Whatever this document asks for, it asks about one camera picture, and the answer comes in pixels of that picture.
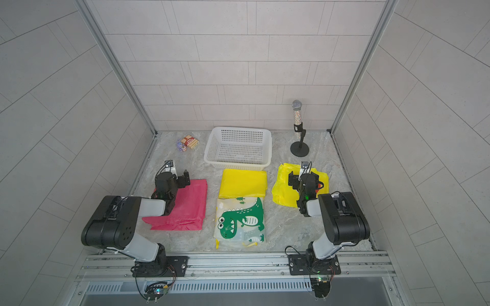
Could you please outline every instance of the microphone grille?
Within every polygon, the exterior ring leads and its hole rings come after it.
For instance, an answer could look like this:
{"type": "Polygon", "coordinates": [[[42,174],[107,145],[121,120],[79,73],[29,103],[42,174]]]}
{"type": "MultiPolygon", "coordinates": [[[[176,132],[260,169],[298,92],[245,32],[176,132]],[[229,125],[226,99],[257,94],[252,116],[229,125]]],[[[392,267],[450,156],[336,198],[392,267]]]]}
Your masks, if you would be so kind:
{"type": "Polygon", "coordinates": [[[293,101],[293,110],[295,110],[295,111],[301,110],[301,105],[302,105],[301,101],[294,100],[293,101]]]}

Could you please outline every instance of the yellow cloth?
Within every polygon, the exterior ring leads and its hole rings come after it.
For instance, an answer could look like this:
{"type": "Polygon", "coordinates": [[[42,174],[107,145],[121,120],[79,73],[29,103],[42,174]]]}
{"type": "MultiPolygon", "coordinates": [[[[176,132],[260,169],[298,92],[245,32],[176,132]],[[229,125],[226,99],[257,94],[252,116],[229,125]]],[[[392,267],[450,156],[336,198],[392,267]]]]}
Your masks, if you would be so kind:
{"type": "MultiPolygon", "coordinates": [[[[294,175],[298,175],[299,165],[284,163],[279,166],[277,181],[272,187],[272,200],[279,205],[297,208],[296,201],[299,200],[299,193],[288,185],[291,171],[294,175]]],[[[328,175],[317,171],[315,168],[312,168],[311,172],[318,174],[320,182],[324,184],[324,187],[318,191],[317,195],[328,193],[328,175]]]]}
{"type": "Polygon", "coordinates": [[[237,197],[266,196],[267,172],[251,170],[223,170],[219,199],[232,199],[237,197]]]}

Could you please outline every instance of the black round base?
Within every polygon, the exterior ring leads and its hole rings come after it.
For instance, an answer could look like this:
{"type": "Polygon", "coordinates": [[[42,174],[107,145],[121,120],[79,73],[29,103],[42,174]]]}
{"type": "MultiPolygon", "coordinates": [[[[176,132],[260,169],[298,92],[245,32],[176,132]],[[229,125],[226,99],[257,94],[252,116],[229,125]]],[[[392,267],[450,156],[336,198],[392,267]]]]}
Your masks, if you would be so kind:
{"type": "Polygon", "coordinates": [[[300,142],[296,141],[291,145],[291,153],[298,157],[304,157],[308,155],[308,153],[310,153],[310,148],[308,148],[308,145],[303,143],[301,148],[299,148],[299,144],[300,142]]]}

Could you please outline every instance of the metal vent grille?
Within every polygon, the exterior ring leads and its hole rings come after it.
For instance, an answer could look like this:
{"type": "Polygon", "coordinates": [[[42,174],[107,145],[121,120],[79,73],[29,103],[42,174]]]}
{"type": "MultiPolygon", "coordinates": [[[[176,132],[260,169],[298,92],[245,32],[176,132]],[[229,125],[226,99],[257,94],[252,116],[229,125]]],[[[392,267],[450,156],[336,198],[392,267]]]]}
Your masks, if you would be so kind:
{"type": "Polygon", "coordinates": [[[108,284],[91,284],[87,287],[87,292],[109,293],[119,292],[121,290],[120,283],[108,282],[108,284]]]}
{"type": "Polygon", "coordinates": [[[169,293],[311,291],[310,280],[193,280],[180,281],[169,293]]]}

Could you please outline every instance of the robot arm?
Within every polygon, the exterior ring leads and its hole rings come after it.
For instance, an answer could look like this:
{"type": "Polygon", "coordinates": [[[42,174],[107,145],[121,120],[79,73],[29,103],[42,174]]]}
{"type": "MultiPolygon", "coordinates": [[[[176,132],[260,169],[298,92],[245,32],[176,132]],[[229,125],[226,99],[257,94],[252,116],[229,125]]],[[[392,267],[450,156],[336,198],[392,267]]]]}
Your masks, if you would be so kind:
{"type": "Polygon", "coordinates": [[[133,276],[161,276],[167,270],[165,247],[135,232],[141,217],[171,213],[179,188],[190,185],[189,173],[177,177],[173,161],[165,161],[155,176],[151,199],[105,196],[82,232],[82,244],[117,251],[135,259],[133,276]]]}
{"type": "Polygon", "coordinates": [[[309,163],[301,163],[299,175],[289,174],[288,184],[299,193],[296,202],[305,217],[321,216],[325,232],[306,250],[310,267],[331,259],[343,246],[352,246],[369,237],[369,224],[351,192],[321,194],[319,176],[311,172],[309,163]]]}

